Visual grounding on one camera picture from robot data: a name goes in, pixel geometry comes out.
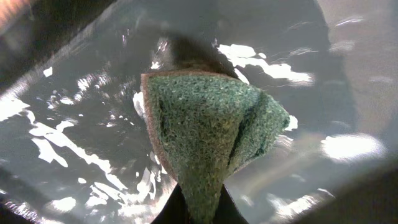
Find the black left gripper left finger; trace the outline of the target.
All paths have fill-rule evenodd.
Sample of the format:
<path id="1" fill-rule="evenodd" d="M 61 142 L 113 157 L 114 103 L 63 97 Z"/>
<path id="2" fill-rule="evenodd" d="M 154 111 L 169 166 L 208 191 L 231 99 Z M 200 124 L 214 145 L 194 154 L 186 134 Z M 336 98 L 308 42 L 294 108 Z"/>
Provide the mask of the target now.
<path id="1" fill-rule="evenodd" d="M 161 212 L 151 224 L 189 224 L 190 214 L 181 187 L 177 184 Z"/>

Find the green scouring sponge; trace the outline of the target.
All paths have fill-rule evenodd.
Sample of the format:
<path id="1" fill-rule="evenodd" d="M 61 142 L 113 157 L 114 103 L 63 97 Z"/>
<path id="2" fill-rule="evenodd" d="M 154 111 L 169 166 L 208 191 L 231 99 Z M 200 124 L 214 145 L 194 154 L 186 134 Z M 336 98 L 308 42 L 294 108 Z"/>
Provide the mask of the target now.
<path id="1" fill-rule="evenodd" d="M 260 88 L 201 70 L 141 76 L 152 147 L 192 220 L 211 223 L 229 176 L 265 155 L 290 123 Z"/>

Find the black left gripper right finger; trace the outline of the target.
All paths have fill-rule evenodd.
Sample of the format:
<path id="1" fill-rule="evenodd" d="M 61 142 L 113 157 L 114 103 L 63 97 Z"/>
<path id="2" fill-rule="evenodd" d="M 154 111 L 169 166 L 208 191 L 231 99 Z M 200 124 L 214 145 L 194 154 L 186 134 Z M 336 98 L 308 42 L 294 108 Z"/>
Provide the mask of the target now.
<path id="1" fill-rule="evenodd" d="M 248 224 L 236 207 L 228 189 L 223 185 L 213 224 Z"/>

